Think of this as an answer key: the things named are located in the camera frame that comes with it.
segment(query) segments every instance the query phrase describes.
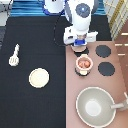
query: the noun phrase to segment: black cable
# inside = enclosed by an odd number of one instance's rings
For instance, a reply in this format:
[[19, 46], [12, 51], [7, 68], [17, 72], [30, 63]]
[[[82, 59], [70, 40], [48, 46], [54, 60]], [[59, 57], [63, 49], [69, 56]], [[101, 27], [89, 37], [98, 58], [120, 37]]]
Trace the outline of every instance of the black cable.
[[2, 13], [2, 12], [7, 12], [7, 16], [9, 17], [9, 12], [8, 12], [8, 11], [11, 10], [11, 9], [9, 8], [9, 5], [8, 5], [8, 9], [6, 9], [5, 4], [3, 4], [3, 2], [1, 2], [1, 1], [0, 1], [0, 3], [4, 6], [4, 9], [5, 9], [5, 10], [1, 11], [0, 13]]
[[55, 23], [55, 25], [54, 25], [54, 43], [55, 43], [56, 45], [58, 45], [59, 47], [65, 47], [65, 46], [71, 45], [71, 44], [59, 45], [59, 44], [56, 42], [56, 38], [55, 38], [56, 26], [57, 26], [57, 23], [58, 23], [58, 21], [59, 21], [61, 15], [63, 14], [63, 11], [64, 11], [64, 10], [62, 10], [62, 12], [60, 13], [60, 15], [59, 15], [59, 17], [57, 18], [56, 23]]
[[10, 16], [8, 10], [10, 10], [9, 6], [10, 6], [11, 2], [12, 2], [12, 0], [10, 0], [10, 2], [9, 2], [9, 4], [8, 4], [8, 9], [7, 9], [7, 16], [8, 16], [8, 17]]
[[1, 11], [1, 12], [5, 12], [5, 11], [6, 11], [5, 4], [3, 4], [3, 2], [1, 2], [1, 1], [0, 1], [0, 3], [4, 6], [4, 10], [3, 10], [3, 11]]

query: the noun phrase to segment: spoon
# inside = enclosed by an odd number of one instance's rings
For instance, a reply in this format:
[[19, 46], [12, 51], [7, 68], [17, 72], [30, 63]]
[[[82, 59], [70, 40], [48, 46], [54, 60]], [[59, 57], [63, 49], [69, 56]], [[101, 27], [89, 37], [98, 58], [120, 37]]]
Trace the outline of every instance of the spoon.
[[16, 47], [15, 47], [15, 51], [14, 51], [13, 56], [11, 56], [9, 58], [9, 64], [11, 66], [17, 66], [18, 63], [19, 63], [19, 58], [17, 57], [18, 56], [18, 51], [19, 51], [19, 45], [17, 44]]

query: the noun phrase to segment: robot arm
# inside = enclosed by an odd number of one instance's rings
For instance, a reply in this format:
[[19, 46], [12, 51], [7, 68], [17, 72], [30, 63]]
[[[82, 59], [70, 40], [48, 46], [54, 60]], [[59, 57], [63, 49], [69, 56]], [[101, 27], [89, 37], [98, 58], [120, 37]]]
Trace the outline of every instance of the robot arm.
[[86, 45], [96, 41], [98, 32], [89, 32], [91, 14], [98, 8], [98, 0], [69, 0], [65, 4], [65, 17], [72, 26], [65, 28], [64, 43]]

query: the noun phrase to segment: small white plate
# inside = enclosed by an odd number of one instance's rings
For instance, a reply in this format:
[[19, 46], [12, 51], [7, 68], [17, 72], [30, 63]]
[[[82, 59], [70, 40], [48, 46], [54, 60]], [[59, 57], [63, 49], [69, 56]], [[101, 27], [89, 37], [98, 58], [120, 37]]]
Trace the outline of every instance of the small white plate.
[[35, 88], [44, 87], [49, 81], [49, 74], [45, 69], [38, 68], [29, 75], [29, 82]]

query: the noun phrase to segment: white plate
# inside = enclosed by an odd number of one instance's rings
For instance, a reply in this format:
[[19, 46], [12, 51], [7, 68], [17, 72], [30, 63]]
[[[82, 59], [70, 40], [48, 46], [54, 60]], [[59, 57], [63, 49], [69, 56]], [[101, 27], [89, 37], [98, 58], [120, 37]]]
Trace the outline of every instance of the white plate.
[[99, 87], [88, 87], [78, 95], [76, 109], [84, 123], [103, 128], [114, 120], [116, 109], [111, 109], [113, 104], [114, 100], [108, 92]]
[[45, 69], [38, 68], [29, 75], [29, 82], [35, 88], [44, 87], [49, 81], [49, 74]]

